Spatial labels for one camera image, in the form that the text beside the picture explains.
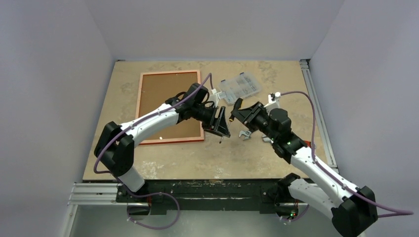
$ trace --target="beige stone tabletop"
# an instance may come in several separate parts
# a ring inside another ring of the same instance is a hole
[[[252,73],[262,90],[244,99],[242,108],[257,101],[266,104],[267,95],[272,92],[307,91],[298,61],[116,62],[84,171],[84,180],[114,179],[110,174],[93,172],[96,159],[93,150],[105,124],[110,121],[120,124],[135,119],[140,74],[178,70],[200,70],[202,80],[212,73],[215,87],[221,80],[231,79],[241,72]],[[226,106],[224,100],[218,105]],[[288,111],[294,133],[303,140],[310,140],[312,114],[307,99],[303,95],[287,95],[281,97],[280,106]],[[232,106],[227,106],[227,117],[231,110]],[[243,141],[238,134],[246,128],[240,122],[233,122],[229,129],[231,137],[224,138],[221,144],[218,143],[220,137],[205,133],[204,142],[141,145],[135,149],[134,166],[145,179],[282,178],[291,172],[307,177],[279,158],[271,145],[262,141],[259,131],[252,134],[251,139]],[[326,162],[317,130],[315,139],[316,154]],[[105,167],[100,164],[98,169],[104,170]]]

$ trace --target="orange frame border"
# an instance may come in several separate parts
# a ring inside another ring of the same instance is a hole
[[[140,113],[140,100],[141,100],[141,89],[143,85],[143,76],[144,75],[159,75],[159,74],[176,74],[176,73],[197,73],[197,82],[201,84],[201,72],[199,70],[182,70],[182,71],[165,71],[165,72],[149,72],[141,73],[140,83],[138,87],[138,98],[137,98],[137,108],[135,110],[135,119],[139,118]],[[144,140],[140,145],[151,145],[151,144],[168,144],[168,143],[182,143],[182,142],[203,142],[204,141],[204,130],[201,125],[201,135],[199,137],[182,137],[182,138],[167,138],[167,139],[155,139],[155,140]]]

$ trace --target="small component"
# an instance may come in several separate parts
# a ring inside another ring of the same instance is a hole
[[[250,135],[251,135],[251,132],[249,130],[246,130],[246,131],[242,130],[239,132],[239,137],[244,136],[243,140],[250,139]]]
[[[272,141],[272,140],[271,140],[268,136],[266,136],[266,135],[263,135],[263,136],[262,136],[262,139],[263,139],[263,141],[264,141],[264,142],[270,142],[271,144],[272,144],[272,143],[274,143],[274,141]]]
[[[242,107],[242,102],[243,102],[242,98],[237,99],[236,102],[234,103],[233,110],[239,110]],[[230,117],[228,118],[227,130],[232,121],[234,121],[234,115],[230,115]]]

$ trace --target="gray wall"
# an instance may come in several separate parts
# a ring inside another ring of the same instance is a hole
[[[343,0],[86,0],[118,59],[311,58]]]
[[[83,0],[3,0],[0,32],[0,236],[56,237],[113,58]]]
[[[310,61],[342,175],[379,203],[419,212],[419,2],[346,0]],[[416,216],[367,236],[418,236]]]

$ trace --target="robotic arm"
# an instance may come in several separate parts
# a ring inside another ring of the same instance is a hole
[[[117,125],[110,122],[105,125],[99,141],[94,149],[94,154],[99,157],[100,153],[112,141],[117,134],[127,130],[108,149],[105,149],[101,157],[102,163],[113,176],[121,180],[132,192],[137,192],[144,184],[144,178],[137,172],[134,164],[134,148],[150,135],[162,130],[165,127],[176,125],[184,120],[194,118],[202,122],[206,132],[217,136],[230,137],[225,121],[225,107],[221,107],[218,117],[215,114],[218,110],[214,101],[209,99],[208,90],[198,83],[191,85],[187,92],[181,92],[177,96],[169,98],[156,110],[131,122]],[[179,104],[179,96],[189,99]]]
[[[308,184],[295,174],[290,174],[278,184],[278,195],[302,200],[331,219],[342,236],[358,236],[378,219],[377,207],[369,204],[348,189],[371,201],[375,195],[368,187],[359,188],[330,169],[316,156],[307,144],[291,130],[288,112],[270,109],[257,102],[249,108],[233,110],[232,115],[250,132],[261,131],[269,137],[274,152],[287,163],[303,171],[318,186]]]
[[[231,112],[250,132],[259,130],[271,139],[272,148],[279,157],[302,170],[317,184],[308,184],[290,174],[278,182],[270,195],[302,200],[331,219],[342,236],[358,236],[378,219],[377,207],[371,203],[375,202],[374,192],[344,179],[314,155],[313,150],[292,132],[288,112],[279,108],[279,96],[271,94],[265,106],[257,102]],[[215,117],[217,103],[218,99],[210,97],[205,87],[194,83],[187,92],[167,99],[141,118],[121,125],[110,122],[104,127],[94,150],[98,157],[96,162],[101,161],[129,190],[139,193],[145,181],[133,166],[134,148],[157,131],[190,118],[201,121],[203,129],[209,133],[230,137],[225,107],[221,107]]]

